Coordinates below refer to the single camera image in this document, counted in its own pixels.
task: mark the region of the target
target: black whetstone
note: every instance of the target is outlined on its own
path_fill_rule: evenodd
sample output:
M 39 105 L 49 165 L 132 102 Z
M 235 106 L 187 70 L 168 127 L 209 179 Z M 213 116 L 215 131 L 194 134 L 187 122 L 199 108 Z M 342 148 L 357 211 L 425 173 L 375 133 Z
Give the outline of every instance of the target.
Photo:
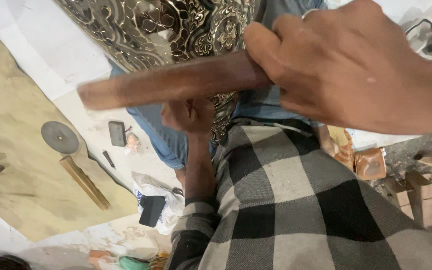
M 118 121 L 110 121 L 108 124 L 109 136 L 111 144 L 114 146 L 126 146 L 126 134 L 124 132 L 124 123 Z

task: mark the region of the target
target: hand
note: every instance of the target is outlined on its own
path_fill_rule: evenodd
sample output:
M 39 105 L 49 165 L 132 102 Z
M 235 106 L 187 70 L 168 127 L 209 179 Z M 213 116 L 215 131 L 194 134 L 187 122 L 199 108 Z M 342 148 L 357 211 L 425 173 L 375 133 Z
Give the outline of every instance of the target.
M 325 124 L 432 133 L 432 63 L 371 0 L 282 15 L 244 30 L 250 56 L 281 87 L 281 106 Z
M 209 135 L 214 110 L 213 102 L 204 97 L 169 101 L 161 109 L 162 123 L 188 135 Z

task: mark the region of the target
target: grinding wheel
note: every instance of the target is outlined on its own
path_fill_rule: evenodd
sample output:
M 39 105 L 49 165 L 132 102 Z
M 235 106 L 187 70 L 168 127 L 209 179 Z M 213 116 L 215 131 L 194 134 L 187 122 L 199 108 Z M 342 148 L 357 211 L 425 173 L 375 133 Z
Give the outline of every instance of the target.
M 79 148 L 78 137 L 63 123 L 57 121 L 44 123 L 41 127 L 41 135 L 47 145 L 61 154 L 73 154 Z

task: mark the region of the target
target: small packet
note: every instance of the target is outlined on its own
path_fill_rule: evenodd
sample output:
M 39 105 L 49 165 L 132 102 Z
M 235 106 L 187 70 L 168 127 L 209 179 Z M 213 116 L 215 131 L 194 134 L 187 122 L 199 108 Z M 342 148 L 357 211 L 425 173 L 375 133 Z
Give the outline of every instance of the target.
M 139 150 L 139 146 L 141 145 L 141 142 L 139 141 L 138 137 L 134 135 L 132 132 L 128 134 L 128 137 L 126 139 L 126 146 L 124 146 L 124 154 L 129 154 L 130 152 L 137 153 Z

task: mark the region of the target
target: black and white plaid shirt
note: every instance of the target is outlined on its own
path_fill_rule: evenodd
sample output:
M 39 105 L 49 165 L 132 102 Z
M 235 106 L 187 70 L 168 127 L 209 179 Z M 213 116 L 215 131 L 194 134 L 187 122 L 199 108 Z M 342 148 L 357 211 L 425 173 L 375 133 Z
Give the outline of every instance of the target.
M 236 122 L 214 157 L 217 202 L 187 200 L 166 269 L 432 269 L 432 234 L 309 127 Z

